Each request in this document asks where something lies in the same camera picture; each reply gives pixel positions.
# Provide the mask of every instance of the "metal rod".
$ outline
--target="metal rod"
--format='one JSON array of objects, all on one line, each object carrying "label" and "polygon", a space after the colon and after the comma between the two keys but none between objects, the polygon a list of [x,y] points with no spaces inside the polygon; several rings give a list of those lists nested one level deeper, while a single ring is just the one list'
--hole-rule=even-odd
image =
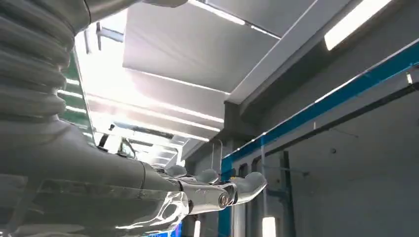
[{"label": "metal rod", "polygon": [[[260,147],[260,151],[261,151],[261,163],[262,163],[262,169],[261,169],[261,173],[263,174],[263,176],[266,177],[266,172],[265,172],[265,145],[262,142],[262,146]],[[266,217],[267,213],[268,213],[268,202],[267,202],[267,194],[266,194],[266,188],[263,189],[263,217]]]},{"label": "metal rod", "polygon": [[220,152],[220,175],[221,175],[221,163],[222,163],[222,150],[223,150],[223,143],[220,139],[217,139],[221,144],[221,152]]},{"label": "metal rod", "polygon": [[211,155],[211,169],[213,168],[214,165],[214,146],[215,144],[212,144],[212,155]]},{"label": "metal rod", "polygon": [[[281,167],[286,170],[290,170],[290,159],[288,152],[282,152],[280,157]],[[287,237],[295,237],[295,217],[294,217],[294,204],[293,204],[293,187],[291,184],[291,173],[282,172],[281,178],[284,182],[281,182],[281,188],[287,191],[285,199],[281,200],[284,207],[284,234]]]}]

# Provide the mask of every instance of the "flexible hose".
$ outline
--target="flexible hose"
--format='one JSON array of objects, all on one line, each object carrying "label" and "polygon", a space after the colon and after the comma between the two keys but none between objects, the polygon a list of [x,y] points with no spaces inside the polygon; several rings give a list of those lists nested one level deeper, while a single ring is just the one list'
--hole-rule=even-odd
[{"label": "flexible hose", "polygon": [[63,5],[62,0],[0,1],[2,114],[39,118],[65,110],[65,101],[56,93],[66,83],[60,71],[69,65],[75,30],[90,23],[84,1],[73,2],[68,5],[77,9],[83,23],[68,18],[68,11],[53,8]]}]

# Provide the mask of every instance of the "bolt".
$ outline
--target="bolt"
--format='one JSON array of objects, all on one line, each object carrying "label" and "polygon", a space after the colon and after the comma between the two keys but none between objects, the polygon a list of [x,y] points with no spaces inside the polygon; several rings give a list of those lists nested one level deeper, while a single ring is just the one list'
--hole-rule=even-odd
[{"label": "bolt", "polygon": [[220,206],[226,206],[228,204],[228,197],[222,194],[219,199]]}]

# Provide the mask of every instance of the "fluorescent light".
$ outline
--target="fluorescent light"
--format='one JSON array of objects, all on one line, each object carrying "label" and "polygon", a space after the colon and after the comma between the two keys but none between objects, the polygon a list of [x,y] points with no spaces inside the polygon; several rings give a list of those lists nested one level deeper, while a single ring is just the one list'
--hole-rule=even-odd
[{"label": "fluorescent light", "polygon": [[180,162],[176,163],[177,165],[180,165],[182,167],[185,167],[185,160],[181,160]]},{"label": "fluorescent light", "polygon": [[69,96],[73,96],[73,97],[77,97],[77,98],[82,98],[83,99],[83,96],[82,95],[77,94],[77,93],[74,93],[74,92],[69,92],[69,91],[66,91],[66,90],[58,90],[57,92],[60,93],[60,94],[63,94],[63,95],[69,95]]},{"label": "fluorescent light", "polygon": [[410,73],[407,73],[407,83],[409,83],[410,85],[413,84],[412,76],[410,75]]},{"label": "fluorescent light", "polygon": [[157,113],[157,112],[154,112],[154,111],[138,108],[138,107],[128,105],[128,104],[125,104],[125,103],[120,103],[120,102],[115,102],[115,101],[99,98],[99,97],[96,97],[96,96],[89,96],[88,100],[93,100],[93,101],[96,101],[96,102],[99,102],[99,103],[102,103],[102,104],[106,104],[106,105],[113,105],[113,106],[116,106],[118,108],[124,108],[124,109],[127,109],[127,110],[131,110],[131,111],[134,111],[134,112],[137,112],[137,113],[144,114],[144,115],[148,115],[148,116],[152,116],[152,117],[156,117],[156,118],[161,118],[161,119],[167,119],[167,120],[170,120],[170,121],[173,121],[173,122],[178,122],[178,123],[183,123],[183,124],[187,124],[187,125],[191,125],[191,126],[195,126],[195,127],[200,127],[200,128],[215,131],[215,132],[220,131],[220,129],[216,128],[216,127],[203,125],[203,124],[200,124],[200,123],[197,123],[197,122],[188,121],[188,120],[177,118],[177,117],[174,117],[174,116],[164,115],[164,114]]},{"label": "fluorescent light", "polygon": [[262,236],[263,237],[276,237],[275,217],[263,218]]},{"label": "fluorescent light", "polygon": [[167,158],[167,157],[154,157],[156,159],[164,159],[164,160],[171,160],[171,158]]},{"label": "fluorescent light", "polygon": [[222,17],[222,18],[224,18],[228,21],[234,22],[234,23],[242,25],[242,26],[244,26],[246,24],[246,22],[244,20],[242,20],[242,19],[240,19],[236,16],[233,16],[231,14],[228,14],[224,11],[218,10],[218,9],[216,9],[216,8],[214,8],[214,7],[212,7],[208,4],[205,4],[203,2],[200,2],[200,1],[197,1],[197,0],[188,0],[188,2],[192,5],[194,5],[194,6],[197,6],[201,9],[207,10],[207,11],[209,11],[209,12],[211,12],[211,13],[219,16],[219,17]]},{"label": "fluorescent light", "polygon": [[83,114],[87,113],[86,110],[75,108],[75,107],[72,107],[72,106],[66,106],[66,109],[70,110],[70,111],[73,111],[73,112],[83,113]]},{"label": "fluorescent light", "polygon": [[347,38],[392,0],[363,0],[325,35],[328,50]]},{"label": "fluorescent light", "polygon": [[195,221],[194,237],[199,237],[201,234],[201,222]]},{"label": "fluorescent light", "polygon": [[90,133],[87,133],[87,132],[84,132],[84,133],[83,133],[83,135],[84,135],[84,136],[87,136],[87,137],[91,137],[91,138],[93,138],[93,136],[92,136]]},{"label": "fluorescent light", "polygon": [[264,33],[264,34],[266,34],[266,35],[269,35],[270,37],[276,38],[277,40],[280,40],[280,39],[281,39],[281,37],[279,37],[279,36],[277,36],[277,35],[274,35],[273,33],[267,32],[266,30],[261,29],[261,28],[259,28],[259,27],[257,27],[257,26],[250,25],[250,28],[252,28],[252,29],[254,29],[254,30],[256,30],[256,31],[259,31],[259,32],[261,32],[261,33]]},{"label": "fluorescent light", "polygon": [[66,79],[66,81],[68,84],[80,85],[80,82],[78,80]]}]

